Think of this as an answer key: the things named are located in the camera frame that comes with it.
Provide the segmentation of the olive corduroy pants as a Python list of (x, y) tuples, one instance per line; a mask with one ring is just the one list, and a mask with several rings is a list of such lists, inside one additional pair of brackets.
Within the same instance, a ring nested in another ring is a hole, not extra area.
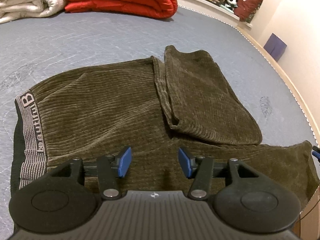
[(224, 162), (244, 161), (306, 206), (319, 187), (304, 141), (270, 146), (255, 119), (204, 50), (167, 46), (156, 57), (69, 70), (15, 99), (10, 190), (15, 193), (65, 161), (95, 161), (132, 148), (122, 190), (187, 190), (179, 147)]

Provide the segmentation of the panda plush toy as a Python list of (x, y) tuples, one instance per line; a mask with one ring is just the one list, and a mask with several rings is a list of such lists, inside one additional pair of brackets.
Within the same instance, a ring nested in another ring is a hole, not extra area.
[(224, 0), (225, 6), (230, 8), (236, 8), (238, 6), (238, 0)]

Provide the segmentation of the wooden bed frame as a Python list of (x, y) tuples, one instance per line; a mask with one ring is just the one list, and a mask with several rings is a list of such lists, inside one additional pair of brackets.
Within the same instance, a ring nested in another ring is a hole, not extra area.
[(251, 36), (249, 35), (244, 29), (240, 27), (236, 27), (238, 32), (254, 46), (261, 55), (268, 61), (268, 63), (273, 67), (273, 69), (278, 73), (281, 79), (284, 81), (287, 88), (290, 90), (290, 93), (295, 98), (295, 101), (299, 105), (301, 111), (303, 112), (310, 129), (313, 133), (313, 137), (316, 141), (316, 145), (319, 146), (319, 126), (317, 125), (316, 120), (313, 117), (309, 107), (307, 106), (305, 100), (303, 99), (302, 95), (298, 91), (297, 87), (291, 81), (289, 76), (285, 73), (285, 71), (281, 68), (281, 66), (274, 60), (274, 58)]

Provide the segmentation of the purple paper on wall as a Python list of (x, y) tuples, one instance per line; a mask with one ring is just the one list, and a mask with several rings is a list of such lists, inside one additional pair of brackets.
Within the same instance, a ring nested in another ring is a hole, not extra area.
[(286, 48), (287, 44), (274, 33), (271, 34), (271, 36), (264, 45), (264, 49), (270, 54), (270, 56), (276, 62), (280, 60)]

